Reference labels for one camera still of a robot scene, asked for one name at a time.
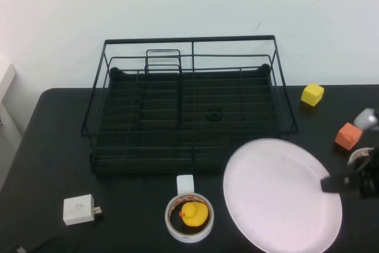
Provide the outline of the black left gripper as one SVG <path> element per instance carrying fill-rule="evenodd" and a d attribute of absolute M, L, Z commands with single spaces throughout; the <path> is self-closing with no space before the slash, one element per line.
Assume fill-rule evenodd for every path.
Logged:
<path fill-rule="evenodd" d="M 36 253 L 36 252 L 78 252 L 82 245 L 82 239 L 76 234 L 60 235 L 31 248 L 21 245 L 14 246 L 16 253 Z"/>

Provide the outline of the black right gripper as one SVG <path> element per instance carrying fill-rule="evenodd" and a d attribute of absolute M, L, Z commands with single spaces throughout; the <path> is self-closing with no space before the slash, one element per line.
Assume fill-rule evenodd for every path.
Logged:
<path fill-rule="evenodd" d="M 358 190 L 364 199 L 378 198 L 378 148 L 354 151 L 347 163 L 347 173 L 320 180 L 324 193 L 344 193 Z"/>

